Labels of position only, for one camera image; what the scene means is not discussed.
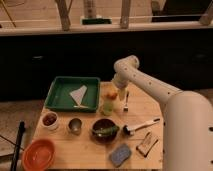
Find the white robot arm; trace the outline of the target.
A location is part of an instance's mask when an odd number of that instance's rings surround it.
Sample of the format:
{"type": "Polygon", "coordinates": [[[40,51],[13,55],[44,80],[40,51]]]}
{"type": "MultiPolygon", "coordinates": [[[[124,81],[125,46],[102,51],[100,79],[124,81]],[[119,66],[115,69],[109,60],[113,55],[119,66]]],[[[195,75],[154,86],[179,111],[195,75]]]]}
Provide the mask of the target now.
{"type": "Polygon", "coordinates": [[[213,105],[203,95],[183,91],[138,70],[139,59],[114,63],[119,89],[132,82],[155,99],[163,124],[163,171],[213,171],[213,105]]]}

